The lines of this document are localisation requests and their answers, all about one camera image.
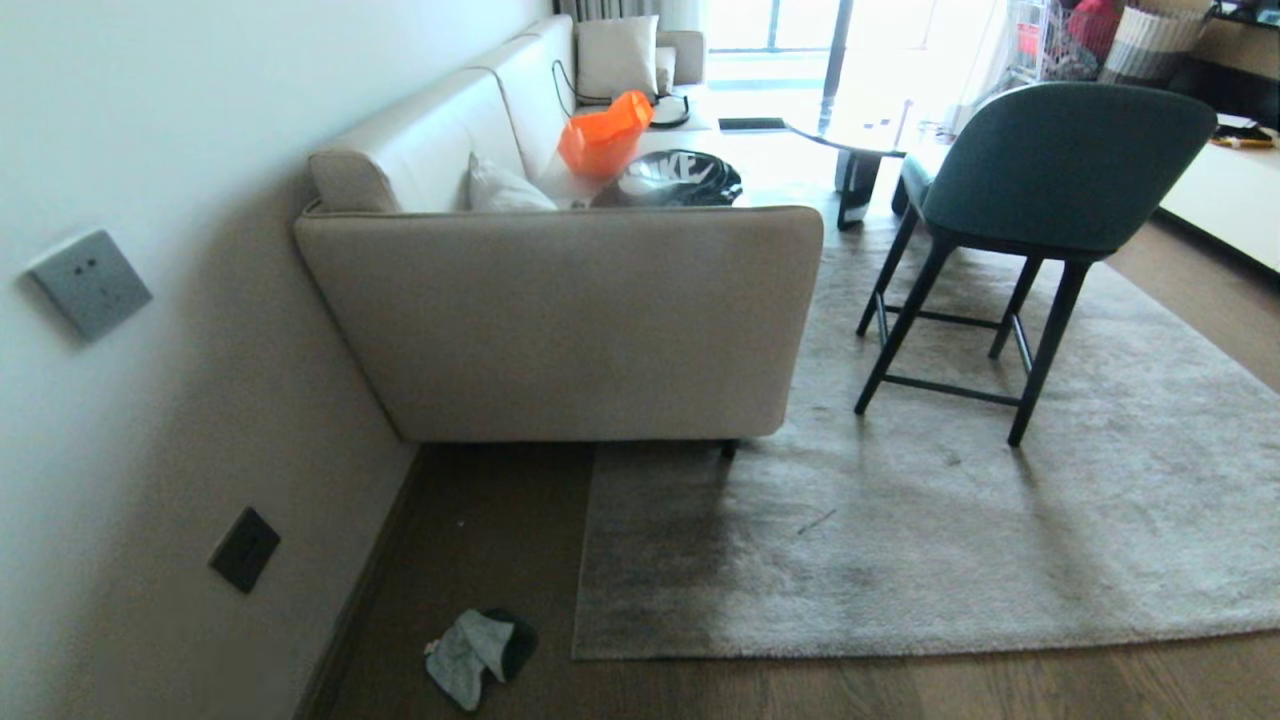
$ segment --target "gray rug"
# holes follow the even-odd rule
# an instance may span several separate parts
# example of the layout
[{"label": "gray rug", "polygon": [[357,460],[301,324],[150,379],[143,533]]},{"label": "gray rug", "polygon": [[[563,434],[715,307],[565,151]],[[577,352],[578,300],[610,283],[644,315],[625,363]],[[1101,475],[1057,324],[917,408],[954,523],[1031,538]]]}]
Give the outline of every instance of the gray rug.
[{"label": "gray rug", "polygon": [[[914,242],[901,299],[927,242]],[[1098,264],[1020,451],[1012,409],[883,386],[854,338],[887,250],[828,247],[787,423],[596,455],[573,657],[897,656],[1280,628],[1280,396]],[[928,304],[998,318],[1009,259],[960,251]],[[1028,301],[1033,343],[1056,272]],[[895,372],[1019,393],[1010,342],[929,320]]]}]

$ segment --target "white cabinet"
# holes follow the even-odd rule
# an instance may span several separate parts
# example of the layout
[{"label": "white cabinet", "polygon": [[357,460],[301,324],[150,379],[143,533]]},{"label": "white cabinet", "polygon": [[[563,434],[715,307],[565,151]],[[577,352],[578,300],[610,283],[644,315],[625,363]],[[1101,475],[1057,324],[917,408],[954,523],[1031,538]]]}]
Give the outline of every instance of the white cabinet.
[{"label": "white cabinet", "polygon": [[1280,270],[1280,150],[1206,145],[1160,206]]}]

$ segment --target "black outlet cover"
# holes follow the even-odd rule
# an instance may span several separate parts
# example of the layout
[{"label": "black outlet cover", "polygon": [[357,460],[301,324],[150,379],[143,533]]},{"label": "black outlet cover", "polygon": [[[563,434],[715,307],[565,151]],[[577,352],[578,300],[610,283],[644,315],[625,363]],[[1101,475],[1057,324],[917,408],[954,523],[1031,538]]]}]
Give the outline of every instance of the black outlet cover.
[{"label": "black outlet cover", "polygon": [[227,578],[242,593],[248,594],[257,584],[257,577],[266,561],[280,544],[280,536],[266,524],[252,507],[246,507],[221,544],[214,551],[209,566]]}]

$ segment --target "round table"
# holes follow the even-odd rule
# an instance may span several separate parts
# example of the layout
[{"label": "round table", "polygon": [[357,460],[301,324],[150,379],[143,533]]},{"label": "round table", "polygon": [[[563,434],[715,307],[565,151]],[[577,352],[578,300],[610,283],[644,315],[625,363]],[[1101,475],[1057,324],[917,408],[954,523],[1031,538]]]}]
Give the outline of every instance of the round table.
[{"label": "round table", "polygon": [[[860,223],[870,205],[872,190],[883,158],[902,158],[925,136],[908,97],[826,97],[809,108],[783,115],[792,132],[841,151],[836,167],[840,214],[836,227]],[[901,213],[895,199],[893,210]]]}]

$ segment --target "wooden floor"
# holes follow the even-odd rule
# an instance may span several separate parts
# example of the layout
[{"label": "wooden floor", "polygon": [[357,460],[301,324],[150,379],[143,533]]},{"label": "wooden floor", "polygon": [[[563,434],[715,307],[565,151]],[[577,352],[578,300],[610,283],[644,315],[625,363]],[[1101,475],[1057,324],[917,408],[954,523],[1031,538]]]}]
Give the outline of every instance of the wooden floor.
[{"label": "wooden floor", "polygon": [[[1274,274],[1156,223],[1111,264],[1280,391]],[[462,610],[500,606],[529,618],[541,646],[513,683],[486,685],[488,717],[1280,717],[1280,633],[910,660],[571,662],[591,457],[585,445],[426,448],[311,715],[466,716],[431,684],[422,646]]]}]

